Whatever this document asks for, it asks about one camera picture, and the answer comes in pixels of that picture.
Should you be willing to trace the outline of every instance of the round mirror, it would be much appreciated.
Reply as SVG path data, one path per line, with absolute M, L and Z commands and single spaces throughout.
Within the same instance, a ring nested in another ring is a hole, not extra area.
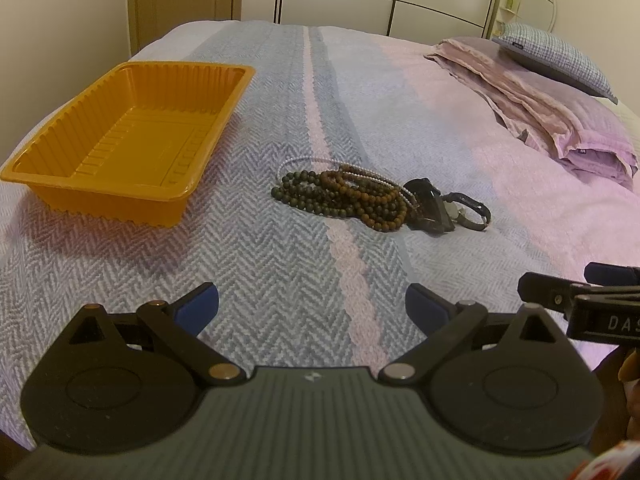
M 551 32 L 556 21 L 556 0 L 520 0 L 515 21 Z

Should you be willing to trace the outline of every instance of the pink stripe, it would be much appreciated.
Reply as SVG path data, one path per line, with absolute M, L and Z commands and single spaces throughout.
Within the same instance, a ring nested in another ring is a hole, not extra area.
M 560 274 L 583 281 L 584 266 L 590 261 L 640 266 L 636 195 L 604 178 L 587 175 L 579 180 L 525 148 L 497 124 L 484 99 L 424 59 L 432 47 L 384 37 L 376 41 L 425 107 L 456 122 L 498 198 Z M 611 348 L 580 344 L 592 367 Z
M 311 42 L 309 29 L 304 31 L 305 47 L 303 54 L 303 91 L 305 95 L 306 125 L 314 156 L 330 158 L 326 143 L 320 110 L 314 92 L 314 70 L 311 61 Z M 314 164 L 315 170 L 322 166 Z M 376 318 L 376 309 L 370 301 L 369 285 L 364 277 L 366 264 L 360 258 L 347 222 L 326 218 L 327 237 L 335 266 L 340 272 L 340 289 L 344 297 L 344 309 L 351 318 L 349 336 L 355 345 L 353 364 L 369 366 L 374 374 L 388 363 L 388 356 L 380 346 L 380 324 Z

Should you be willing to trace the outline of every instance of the pillow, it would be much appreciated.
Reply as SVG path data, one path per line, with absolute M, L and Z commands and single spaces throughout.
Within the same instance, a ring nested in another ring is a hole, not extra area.
M 544 30 L 507 23 L 494 41 L 508 51 L 513 60 L 544 77 L 567 84 L 594 97 L 617 103 L 602 71 L 577 48 Z
M 592 97 L 524 68 L 481 38 L 443 40 L 426 57 L 482 95 L 527 146 L 572 173 L 587 171 L 632 187 L 638 162 L 625 127 Z

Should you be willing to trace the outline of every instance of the bed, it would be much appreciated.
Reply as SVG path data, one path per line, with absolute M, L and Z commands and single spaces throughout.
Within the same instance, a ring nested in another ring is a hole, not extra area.
M 423 338 L 404 311 L 412 282 L 515 312 L 523 272 L 582 280 L 592 260 L 637 265 L 640 197 L 606 178 L 578 179 L 515 139 L 482 97 L 424 58 L 430 49 L 334 27 L 195 22 L 134 56 L 257 74 L 175 228 L 55 212 L 0 184 L 0 430 L 33 447 L 20 388 L 85 303 L 130 312 L 210 280 L 220 312 L 200 338 L 247 371 L 376 373 Z M 278 165 L 303 155 L 397 182 L 428 177 L 488 205 L 493 221 L 433 237 L 298 211 L 270 188 Z M 576 346 L 592 368 L 611 350 Z

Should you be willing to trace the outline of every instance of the small bottle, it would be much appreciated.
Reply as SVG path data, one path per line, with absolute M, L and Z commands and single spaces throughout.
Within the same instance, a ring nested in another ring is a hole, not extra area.
M 640 442 L 620 442 L 592 462 L 583 464 L 568 480 L 634 480 L 640 478 Z

